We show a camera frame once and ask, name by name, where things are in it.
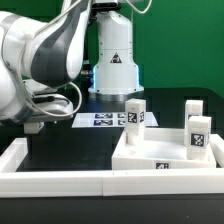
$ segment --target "paper sheet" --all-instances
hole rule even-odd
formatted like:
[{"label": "paper sheet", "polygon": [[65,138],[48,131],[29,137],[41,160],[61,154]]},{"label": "paper sheet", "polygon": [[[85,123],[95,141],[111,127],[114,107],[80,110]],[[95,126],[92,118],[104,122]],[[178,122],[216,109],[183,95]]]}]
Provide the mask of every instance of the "paper sheet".
[{"label": "paper sheet", "polygon": [[[72,128],[124,127],[125,112],[77,113]],[[152,112],[146,112],[146,126],[158,126]]]}]

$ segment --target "cable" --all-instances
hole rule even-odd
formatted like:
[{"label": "cable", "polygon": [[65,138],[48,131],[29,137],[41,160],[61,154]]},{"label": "cable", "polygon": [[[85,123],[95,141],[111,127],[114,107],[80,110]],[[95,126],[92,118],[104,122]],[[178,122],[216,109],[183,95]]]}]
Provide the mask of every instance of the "cable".
[{"label": "cable", "polygon": [[135,12],[139,13],[139,14],[145,14],[150,6],[152,5],[152,0],[149,0],[149,3],[147,5],[147,7],[143,10],[143,11],[140,11],[138,10],[129,0],[124,0]]}]

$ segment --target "small white cube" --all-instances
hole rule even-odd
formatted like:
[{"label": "small white cube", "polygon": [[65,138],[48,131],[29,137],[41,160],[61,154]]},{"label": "small white cube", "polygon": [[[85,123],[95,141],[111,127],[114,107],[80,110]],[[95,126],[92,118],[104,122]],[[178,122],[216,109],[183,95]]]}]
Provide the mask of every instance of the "small white cube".
[{"label": "small white cube", "polygon": [[192,116],[188,121],[188,147],[206,149],[211,132],[211,117]]},{"label": "small white cube", "polygon": [[185,104],[185,127],[188,125],[188,120],[191,116],[202,116],[203,101],[202,100],[187,100]]},{"label": "small white cube", "polygon": [[139,134],[145,129],[146,101],[130,99],[125,102],[126,123],[125,131]]}]

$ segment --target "tall white block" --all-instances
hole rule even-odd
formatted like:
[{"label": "tall white block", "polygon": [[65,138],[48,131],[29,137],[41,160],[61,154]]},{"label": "tall white block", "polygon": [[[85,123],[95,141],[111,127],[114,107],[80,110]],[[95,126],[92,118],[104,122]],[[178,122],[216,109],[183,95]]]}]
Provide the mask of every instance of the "tall white block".
[{"label": "tall white block", "polygon": [[188,121],[187,158],[206,160],[211,117],[191,116]]},{"label": "tall white block", "polygon": [[188,142],[188,120],[191,116],[202,116],[203,114],[203,101],[202,100],[187,100],[185,104],[185,135],[184,145]]},{"label": "tall white block", "polygon": [[136,145],[144,140],[146,101],[130,99],[125,102],[125,131],[127,143]]}]

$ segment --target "white box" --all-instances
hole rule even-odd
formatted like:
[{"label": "white box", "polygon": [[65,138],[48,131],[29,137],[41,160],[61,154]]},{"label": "white box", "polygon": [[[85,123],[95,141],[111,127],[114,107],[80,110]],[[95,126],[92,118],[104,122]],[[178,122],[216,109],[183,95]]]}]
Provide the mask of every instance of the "white box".
[{"label": "white box", "polygon": [[188,121],[187,147],[206,149],[211,132],[211,117],[192,116]]},{"label": "white box", "polygon": [[125,102],[126,132],[139,134],[145,128],[146,101],[130,99]]},{"label": "white box", "polygon": [[188,125],[188,120],[191,116],[202,116],[203,101],[202,100],[187,100],[185,104],[185,127]]},{"label": "white box", "polygon": [[212,151],[208,160],[188,160],[184,129],[146,128],[144,141],[137,146],[126,144],[124,131],[112,156],[113,170],[215,168]]}]

